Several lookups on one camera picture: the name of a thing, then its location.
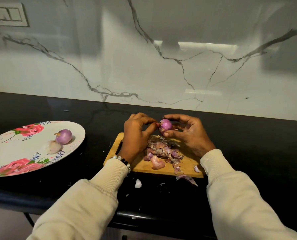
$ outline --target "person's left hand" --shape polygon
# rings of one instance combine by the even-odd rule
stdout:
[[[142,131],[142,126],[145,124],[150,124],[150,126]],[[132,114],[124,123],[123,145],[118,156],[125,158],[131,164],[136,156],[146,148],[148,139],[158,126],[155,119],[144,113]]]

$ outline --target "cutting board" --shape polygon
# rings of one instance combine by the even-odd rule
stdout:
[[[112,145],[112,148],[110,152],[108,153],[104,165],[106,161],[110,158],[112,158],[114,155],[116,155],[117,151],[120,149],[120,144],[123,141],[124,133],[119,133],[116,137],[114,144]],[[176,139],[171,139],[173,141],[177,141],[180,144],[179,152],[180,154],[184,155],[184,158],[181,160],[181,170],[184,172],[184,174],[195,177],[195,178],[202,178],[205,175],[205,171],[200,165],[200,158],[194,155],[194,153],[191,151],[190,148],[187,147],[183,142],[178,141]],[[156,174],[166,174],[166,175],[174,175],[179,176],[182,173],[174,174],[174,168],[171,163],[165,163],[165,167],[161,168],[159,170],[152,169],[152,163],[150,161],[144,161],[144,152],[139,154],[138,157],[134,160],[134,162],[131,165],[131,169],[134,172],[142,172],[142,173],[156,173]],[[200,172],[194,171],[194,166],[198,166],[198,169]]]

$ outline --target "pearl bracelet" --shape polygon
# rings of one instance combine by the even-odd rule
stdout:
[[[122,158],[121,156],[114,156],[113,158],[118,159],[119,161],[124,163],[127,166],[128,173],[130,173],[130,164],[124,158]]]

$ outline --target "white marble wall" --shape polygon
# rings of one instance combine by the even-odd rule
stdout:
[[[0,0],[0,92],[297,120],[297,0]]]

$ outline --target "floral plate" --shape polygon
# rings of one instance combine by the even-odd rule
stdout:
[[[47,153],[55,133],[69,129],[72,140],[55,154]],[[0,177],[35,171],[71,154],[85,138],[84,128],[69,121],[46,121],[22,126],[0,135]]]

